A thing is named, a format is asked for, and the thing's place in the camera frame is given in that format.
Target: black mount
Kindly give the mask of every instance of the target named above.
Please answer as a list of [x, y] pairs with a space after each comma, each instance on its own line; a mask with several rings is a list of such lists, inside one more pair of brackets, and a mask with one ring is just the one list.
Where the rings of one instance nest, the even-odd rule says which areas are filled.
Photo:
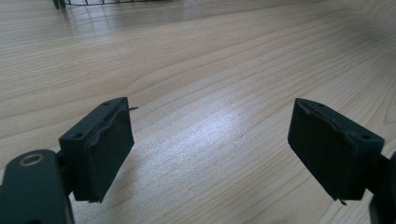
[[396, 220], [396, 153], [381, 155], [384, 139], [326, 105], [296, 99], [289, 144], [335, 200], [361, 200], [366, 189], [372, 223]]
[[25, 153], [6, 167], [0, 188], [0, 223], [74, 223], [68, 195], [101, 202], [134, 139], [128, 99], [110, 100], [60, 139], [61, 150]]

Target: black block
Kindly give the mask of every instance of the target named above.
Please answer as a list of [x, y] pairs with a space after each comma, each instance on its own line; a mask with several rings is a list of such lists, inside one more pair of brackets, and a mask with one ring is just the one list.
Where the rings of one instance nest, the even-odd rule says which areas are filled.
[[97, 106], [59, 141], [64, 161], [75, 173], [76, 200], [101, 202], [134, 145], [128, 99]]
[[296, 99], [289, 144], [335, 200], [360, 200], [364, 173], [384, 139], [326, 105]]

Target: black 3d-printed part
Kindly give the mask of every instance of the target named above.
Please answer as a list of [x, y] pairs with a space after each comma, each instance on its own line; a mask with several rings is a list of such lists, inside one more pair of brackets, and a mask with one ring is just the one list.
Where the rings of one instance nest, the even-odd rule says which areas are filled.
[[134, 145], [128, 99], [97, 106], [60, 144], [60, 157], [75, 177], [70, 185], [76, 200], [101, 202]]
[[74, 223], [53, 151], [31, 151], [8, 163], [0, 190], [0, 223]]
[[360, 200], [365, 172], [384, 139], [326, 105], [296, 99], [289, 144], [320, 185], [339, 200]]

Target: metal wire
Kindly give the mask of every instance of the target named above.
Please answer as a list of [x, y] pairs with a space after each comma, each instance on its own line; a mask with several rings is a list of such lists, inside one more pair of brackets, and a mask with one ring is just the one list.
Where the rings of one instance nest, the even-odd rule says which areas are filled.
[[68, 2], [66, 3], [69, 6], [77, 6], [77, 7], [81, 7], [81, 6], [101, 6], [101, 5], [111, 5], [111, 4], [119, 4], [119, 3], [133, 3], [133, 2], [147, 2], [147, 0], [127, 0], [127, 1], [122, 1], [122, 0], [115, 0], [112, 2], [106, 2], [106, 0], [100, 0], [100, 3], [90, 3], [88, 0], [84, 0], [85, 4], [77, 4], [77, 3], [73, 3], [71, 0], [68, 0]]

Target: wood grain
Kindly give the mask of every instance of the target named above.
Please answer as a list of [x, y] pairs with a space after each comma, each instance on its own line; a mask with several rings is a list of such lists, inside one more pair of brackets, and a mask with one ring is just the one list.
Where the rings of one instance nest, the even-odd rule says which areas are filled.
[[77, 223], [368, 223], [290, 149], [296, 97], [396, 147], [392, 0], [0, 2], [0, 169], [128, 96], [135, 146]]

